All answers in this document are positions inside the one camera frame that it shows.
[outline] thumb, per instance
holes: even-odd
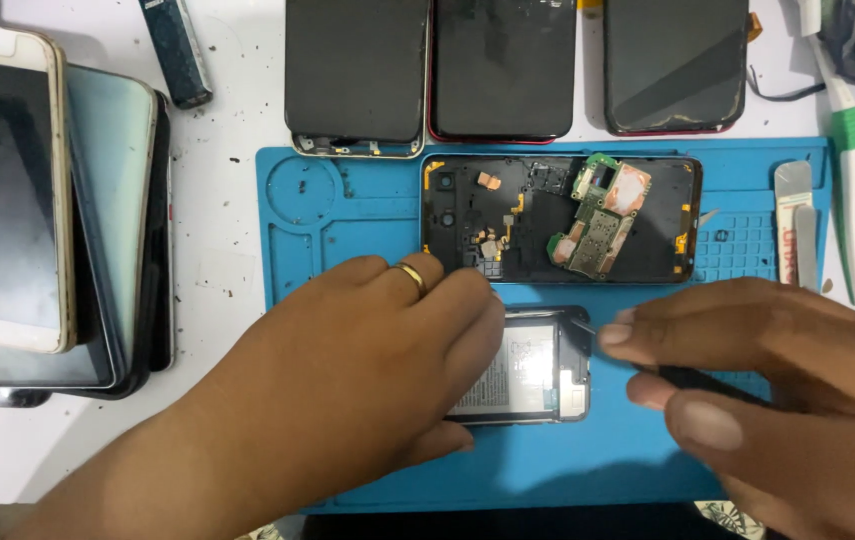
[[[855,531],[854,418],[781,412],[681,390],[667,401],[664,420],[678,445],[716,474],[770,494],[808,519]]]
[[[414,440],[400,460],[400,469],[444,458],[452,452],[470,452],[475,437],[460,423],[442,421]]]

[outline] blue silicone repair mat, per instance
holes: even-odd
[[[257,193],[268,308],[351,257],[388,262],[419,250],[422,161],[431,154],[691,156],[704,167],[695,272],[685,285],[496,285],[509,306],[585,307],[593,323],[691,284],[740,276],[776,279],[774,169],[807,160],[824,260],[831,168],[823,138],[645,140],[528,145],[436,145],[411,160],[302,157],[290,148],[257,153]],[[331,366],[351,369],[351,366]],[[674,444],[663,415],[631,404],[634,371],[596,355],[590,410],[577,423],[482,427],[470,453],[395,472],[308,512],[475,510],[512,507],[704,501],[722,498],[711,472]],[[756,393],[756,374],[720,374]]]

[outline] white table surface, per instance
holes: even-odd
[[[254,154],[289,144],[284,117],[285,0],[188,0],[214,101],[172,113],[175,366],[128,399],[54,395],[36,409],[0,409],[0,504],[32,503],[122,432],[181,397],[265,312]],[[794,0],[751,0],[763,34],[748,47],[761,90],[816,81],[797,37]],[[574,123],[561,141],[610,141],[602,115],[601,19],[579,19]],[[0,0],[0,24],[46,32],[77,65],[166,89],[136,0]],[[747,95],[725,139],[827,133],[827,97],[776,104]],[[240,163],[230,161],[240,159]],[[846,303],[833,229],[824,267],[831,298]],[[232,296],[222,289],[230,289]]]

